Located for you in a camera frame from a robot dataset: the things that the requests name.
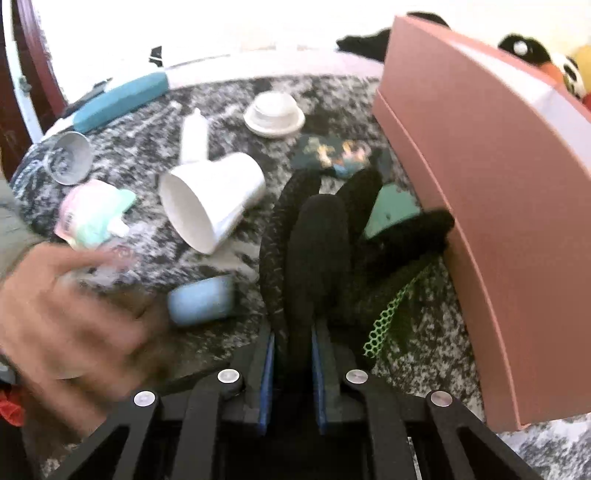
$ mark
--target white saucer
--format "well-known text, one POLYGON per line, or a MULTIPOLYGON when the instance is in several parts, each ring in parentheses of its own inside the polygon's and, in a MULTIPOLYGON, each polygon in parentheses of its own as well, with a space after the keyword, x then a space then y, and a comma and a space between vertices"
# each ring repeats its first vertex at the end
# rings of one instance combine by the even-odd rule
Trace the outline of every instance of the white saucer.
POLYGON ((293 123, 293 125, 290 125, 289 127, 285 127, 285 128, 281 128, 281 129, 265 128, 265 127, 261 127, 260 125, 255 124, 252 121, 253 110, 254 110, 254 105, 250 105, 246 109, 246 112, 244 113, 244 123, 246 123, 246 126, 248 127, 248 129, 251 132, 256 133, 257 135, 260 135, 261 137, 265 137, 265 138, 287 137, 288 135, 294 134, 300 128, 302 128, 304 126, 304 122, 306 121, 306 116, 304 115, 304 112, 301 110, 301 108, 298 107, 297 108, 297 121, 295 123, 293 123))

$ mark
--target stuffed toy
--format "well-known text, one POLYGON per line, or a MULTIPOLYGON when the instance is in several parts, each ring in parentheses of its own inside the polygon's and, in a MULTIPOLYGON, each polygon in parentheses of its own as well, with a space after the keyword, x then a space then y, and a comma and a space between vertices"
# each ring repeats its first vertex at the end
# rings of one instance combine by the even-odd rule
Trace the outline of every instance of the stuffed toy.
POLYGON ((552 63, 562 72, 566 89, 579 100, 583 100, 587 92, 577 62, 561 53, 553 53, 550 57, 552 63))
POLYGON ((499 49, 539 68, 556 82, 564 81, 564 73, 552 63, 548 50, 536 39, 512 33, 499 42, 499 49))
POLYGON ((579 67, 579 73, 585 85, 585 91, 591 92, 591 45, 577 48, 571 55, 579 67))

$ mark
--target metal screw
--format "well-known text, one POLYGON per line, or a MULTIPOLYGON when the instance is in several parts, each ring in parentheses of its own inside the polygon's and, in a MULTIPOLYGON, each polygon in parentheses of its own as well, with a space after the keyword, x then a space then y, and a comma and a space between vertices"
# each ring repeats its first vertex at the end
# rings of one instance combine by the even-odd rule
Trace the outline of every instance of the metal screw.
POLYGON ((27 77, 25 77, 24 75, 18 79, 18 86, 21 88, 22 92, 25 95, 28 94, 33 88, 31 87, 31 84, 27 81, 27 77))
POLYGON ((431 401, 438 407, 449 407, 452 404, 453 397, 442 390, 437 390, 431 394, 431 401))
POLYGON ((217 379, 222 383, 234 383, 240 378, 240 373, 233 368, 226 368, 217 374, 217 379))
POLYGON ((355 369, 355 370, 349 370, 347 372, 347 374, 345 375, 345 378, 348 381, 350 381, 351 383, 359 385, 359 384, 367 382, 369 375, 366 372, 364 372, 363 370, 355 369))
POLYGON ((139 392, 134 397, 134 403, 138 407, 148 407, 152 403, 156 401, 156 395, 154 395, 149 390, 144 390, 143 392, 139 392))

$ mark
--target bolt head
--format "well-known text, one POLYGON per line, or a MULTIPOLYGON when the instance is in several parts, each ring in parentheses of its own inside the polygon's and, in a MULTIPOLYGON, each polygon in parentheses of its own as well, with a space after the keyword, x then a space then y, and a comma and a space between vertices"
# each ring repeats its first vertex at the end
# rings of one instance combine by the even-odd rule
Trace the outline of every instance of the bolt head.
POLYGON ((143 392, 139 392, 134 397, 134 403, 138 407, 148 407, 152 403, 156 401, 156 395, 150 392, 149 390, 144 390, 143 392))
POLYGON ((449 407, 452 404, 453 397, 442 390, 437 390, 431 394, 431 401, 438 407, 449 407))
POLYGON ((347 374, 345 375, 345 378, 354 384, 362 384, 367 382, 369 375, 367 374, 367 372, 363 371, 363 370, 359 370, 359 369, 354 369, 354 370, 349 370, 347 372, 347 374))
POLYGON ((240 378, 238 370, 233 368, 226 368, 217 374, 217 379, 222 383, 234 383, 240 378))

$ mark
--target blue pad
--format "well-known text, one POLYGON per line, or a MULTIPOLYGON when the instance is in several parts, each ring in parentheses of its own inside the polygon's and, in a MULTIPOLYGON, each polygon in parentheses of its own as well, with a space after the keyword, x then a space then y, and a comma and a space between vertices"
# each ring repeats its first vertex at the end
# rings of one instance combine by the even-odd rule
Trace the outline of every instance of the blue pad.
POLYGON ((271 404, 273 402, 273 363, 275 359, 275 334, 269 337, 267 357, 261 380, 261 411, 259 413, 258 431, 262 436, 267 432, 271 420, 271 404))
POLYGON ((165 72, 154 72, 101 93, 74 114, 74 130, 85 134, 168 92, 165 72))
POLYGON ((326 400, 324 394, 324 378, 322 374, 322 363, 318 350, 318 338, 316 329, 312 328, 312 380, 314 382, 314 403, 316 405, 316 423, 320 434, 326 433, 326 400))

